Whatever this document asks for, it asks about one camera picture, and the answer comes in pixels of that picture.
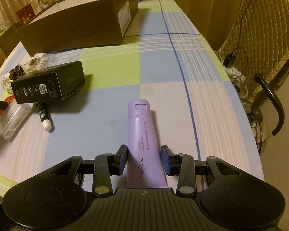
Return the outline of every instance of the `quilted chair cover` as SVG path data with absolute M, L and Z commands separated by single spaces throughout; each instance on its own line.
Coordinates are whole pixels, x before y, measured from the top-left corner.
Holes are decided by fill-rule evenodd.
M 248 1 L 243 0 L 230 35 L 218 51 L 222 60 L 237 47 L 240 20 Z M 234 66 L 246 77 L 250 75 L 246 99 L 253 102 L 261 91 L 261 86 L 253 81 L 254 74 L 261 73 L 269 83 L 289 59 L 289 1 L 251 0 L 242 23 L 240 47 L 246 51 L 248 65 L 240 49 Z

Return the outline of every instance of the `power strip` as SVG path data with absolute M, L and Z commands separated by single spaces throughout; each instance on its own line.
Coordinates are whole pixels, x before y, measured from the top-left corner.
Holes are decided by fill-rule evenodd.
M 230 81 L 236 85 L 237 87 L 241 87 L 241 85 L 244 84 L 245 80 L 246 80 L 246 77 L 245 75 L 243 75 L 240 71 L 238 71 L 235 67 L 231 67 L 231 68 L 225 68 L 225 71 L 226 73 L 228 74 L 228 76 L 231 76 L 231 75 L 236 75 L 236 76 L 239 76 L 241 78 L 241 80 L 239 78 L 232 78 L 232 77 L 229 77 L 230 78 Z

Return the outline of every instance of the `tablecloth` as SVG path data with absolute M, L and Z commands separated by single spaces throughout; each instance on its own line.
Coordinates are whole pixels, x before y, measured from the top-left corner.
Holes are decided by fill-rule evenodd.
M 85 85 L 48 104 L 53 121 L 43 130 L 36 109 L 12 142 L 0 136 L 0 195 L 71 157 L 94 159 L 127 144 L 128 102 L 150 102 L 158 144 L 205 160 L 217 156 L 263 179 L 253 133 L 239 97 L 205 38 L 173 0 L 143 0 L 123 42 L 51 54 L 50 64 L 81 60 Z M 0 69 L 0 80 L 30 59 L 21 43 Z M 7 97 L 0 87 L 1 99 Z M 176 187 L 177 177 L 167 177 Z M 198 178 L 197 189 L 205 187 Z M 126 186 L 126 171 L 112 176 Z M 91 191 L 92 176 L 83 188 Z

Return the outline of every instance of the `qr code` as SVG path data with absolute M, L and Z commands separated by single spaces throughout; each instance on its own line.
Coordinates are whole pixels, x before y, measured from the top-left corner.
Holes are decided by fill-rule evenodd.
M 40 93 L 41 94 L 47 94 L 47 88 L 46 88 L 46 84 L 39 84 L 39 89 L 40 89 Z

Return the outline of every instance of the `tube cap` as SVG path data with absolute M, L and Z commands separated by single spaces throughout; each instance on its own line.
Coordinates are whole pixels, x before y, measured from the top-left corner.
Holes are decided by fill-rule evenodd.
M 138 115 L 139 116 L 146 115 L 146 116 L 152 117 L 150 104 L 147 100 L 144 100 L 144 99 L 136 99 L 136 100 L 132 100 L 131 102 L 129 102 L 128 114 L 129 114 L 129 118 L 133 116 L 138 116 Z
M 44 120 L 42 122 L 42 125 L 46 131 L 50 131 L 50 129 L 51 129 L 51 121 L 50 120 Z

